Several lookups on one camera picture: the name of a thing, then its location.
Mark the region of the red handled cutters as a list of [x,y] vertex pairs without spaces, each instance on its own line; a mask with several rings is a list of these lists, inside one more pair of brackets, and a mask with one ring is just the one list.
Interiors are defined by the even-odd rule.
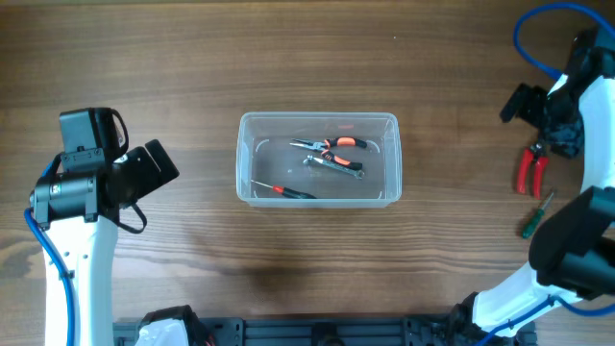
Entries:
[[528,181],[529,176],[531,176],[531,195],[540,200],[543,178],[548,164],[549,158],[544,142],[536,141],[526,147],[518,165],[515,191],[519,194],[528,194]]

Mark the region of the green screwdriver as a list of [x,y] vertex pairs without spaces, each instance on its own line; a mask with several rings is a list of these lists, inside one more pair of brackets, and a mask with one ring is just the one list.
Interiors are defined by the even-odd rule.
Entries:
[[546,213],[547,207],[550,205],[555,195],[555,189],[552,189],[544,200],[540,203],[538,208],[534,211],[532,217],[528,220],[523,230],[521,231],[522,238],[530,238],[537,230],[539,223]]

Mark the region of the clear plastic container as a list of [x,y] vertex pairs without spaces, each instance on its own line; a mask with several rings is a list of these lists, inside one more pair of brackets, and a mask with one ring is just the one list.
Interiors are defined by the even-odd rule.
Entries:
[[[292,146],[293,138],[323,141],[351,136],[366,149],[333,147],[342,159],[362,163],[358,180],[318,164],[319,153]],[[253,111],[240,120],[236,148],[236,194],[255,208],[384,208],[402,195],[402,146],[397,118],[388,112]],[[315,199],[290,199],[267,187],[285,186]]]

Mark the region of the black red screwdriver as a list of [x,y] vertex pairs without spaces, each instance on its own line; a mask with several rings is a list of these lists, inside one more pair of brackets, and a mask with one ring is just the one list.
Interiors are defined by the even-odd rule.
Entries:
[[280,185],[267,185],[265,183],[261,183],[258,181],[254,181],[252,180],[252,183],[257,184],[257,185],[261,185],[264,187],[269,188],[270,190],[280,194],[281,196],[285,197],[285,198],[290,198],[290,199],[315,199],[315,196],[306,193],[306,192],[301,192],[301,191],[297,191],[285,186],[280,186]]

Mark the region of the orange black needle-nose pliers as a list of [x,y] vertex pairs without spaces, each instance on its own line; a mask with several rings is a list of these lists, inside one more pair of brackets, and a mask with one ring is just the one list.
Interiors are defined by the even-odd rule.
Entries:
[[335,138],[324,139],[323,141],[312,141],[308,139],[293,138],[292,146],[300,147],[319,153],[326,161],[334,162],[346,168],[358,171],[362,169],[361,162],[354,162],[342,159],[332,152],[333,147],[358,147],[361,149],[367,148],[367,143],[364,140],[351,136],[340,136]]

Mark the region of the silver wrench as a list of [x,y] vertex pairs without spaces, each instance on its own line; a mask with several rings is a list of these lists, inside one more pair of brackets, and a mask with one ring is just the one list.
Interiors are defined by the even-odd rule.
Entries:
[[345,166],[343,166],[341,164],[334,163],[334,162],[331,162],[331,161],[326,161],[324,159],[316,158],[314,156],[307,156],[304,159],[303,164],[304,165],[318,164],[318,165],[321,165],[321,166],[324,166],[324,167],[327,167],[327,168],[330,168],[330,169],[334,169],[334,170],[343,172],[345,174],[351,175],[351,176],[355,177],[358,180],[362,180],[363,177],[364,177],[364,172],[361,169],[354,170],[352,168],[345,167]]

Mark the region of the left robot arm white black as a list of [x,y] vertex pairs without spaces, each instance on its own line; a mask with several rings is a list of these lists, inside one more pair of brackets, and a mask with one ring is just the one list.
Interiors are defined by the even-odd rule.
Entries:
[[138,235],[148,223],[139,199],[176,179],[179,171],[153,139],[105,161],[84,151],[86,168],[67,169],[68,155],[49,163],[24,218],[46,261],[47,345],[111,345],[112,262],[120,231]]

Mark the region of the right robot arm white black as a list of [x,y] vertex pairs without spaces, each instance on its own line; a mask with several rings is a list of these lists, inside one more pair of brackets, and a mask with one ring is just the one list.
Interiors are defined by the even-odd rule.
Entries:
[[614,33],[577,34],[564,72],[550,90],[521,84],[500,113],[538,131],[537,147],[583,156],[578,197],[534,233],[528,261],[497,286],[455,305],[444,325],[449,345],[496,345],[558,307],[576,308],[614,292]]

